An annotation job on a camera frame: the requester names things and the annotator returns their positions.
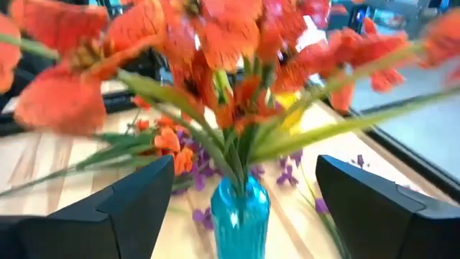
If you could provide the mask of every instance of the light wood surface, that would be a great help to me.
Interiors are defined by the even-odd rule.
[[[132,121],[135,110],[110,115],[103,131],[123,132]],[[154,111],[142,112],[141,118],[157,117]],[[313,105],[302,121],[303,129],[310,129],[340,120],[322,104]],[[64,168],[103,147],[101,143],[49,133],[23,133],[0,139],[0,189],[30,181]],[[425,194],[448,200],[432,185],[361,134],[344,134],[305,148],[303,168],[309,181],[315,181],[318,155],[332,155],[350,162],[363,155],[365,169],[377,175]],[[270,193],[272,213],[267,237],[266,258],[339,258],[331,238],[327,235],[314,209],[301,195],[308,195],[300,170],[294,172],[300,184],[278,186],[280,169],[276,163],[264,164],[263,184]],[[0,214],[46,215],[82,199],[122,178],[129,171],[90,172],[68,176],[45,183],[33,190],[0,200]],[[172,197],[152,258],[215,258],[213,233],[194,223],[191,212],[209,206],[213,189],[218,183],[211,179],[203,191],[191,189],[182,196]]]

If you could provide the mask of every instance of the turquoise glass vase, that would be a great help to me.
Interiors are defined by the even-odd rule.
[[[211,216],[219,259],[263,259],[270,199],[267,190],[249,177],[246,193],[237,196],[222,178],[211,198]]]

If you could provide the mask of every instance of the table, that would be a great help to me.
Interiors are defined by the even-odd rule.
[[[103,131],[123,132],[135,113],[135,110],[131,110],[110,115]],[[157,116],[155,111],[142,112],[140,115],[143,119]],[[311,129],[340,119],[324,104],[314,104],[305,112],[301,127]],[[3,169],[0,189],[10,188],[76,163],[103,146],[87,139],[49,133],[27,132],[0,138]],[[309,181],[315,182],[316,157],[321,154],[332,155],[344,161],[351,161],[362,154],[366,170],[451,202],[447,196],[362,133],[339,135],[306,147],[303,167]],[[272,200],[266,258],[339,258],[332,239],[300,193],[302,191],[308,195],[300,171],[294,172],[300,181],[297,189],[276,184],[280,170],[275,163],[265,163],[264,166],[266,173],[263,184]],[[0,200],[0,214],[46,215],[100,190],[128,173],[112,170],[60,178]],[[152,258],[215,258],[213,233],[194,223],[191,212],[209,206],[211,193],[218,181],[212,178],[203,191],[191,189],[182,196],[171,198],[171,210],[166,214]]]

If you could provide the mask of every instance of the glass vase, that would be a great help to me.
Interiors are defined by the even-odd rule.
[[[211,215],[219,259],[265,258],[270,199],[255,178],[249,177],[243,196],[222,178],[211,198]]]

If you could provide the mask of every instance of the ribbed vase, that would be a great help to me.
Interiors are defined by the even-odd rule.
[[[211,198],[211,214],[219,259],[265,258],[270,199],[255,178],[249,177],[244,196],[236,196],[223,178]]]

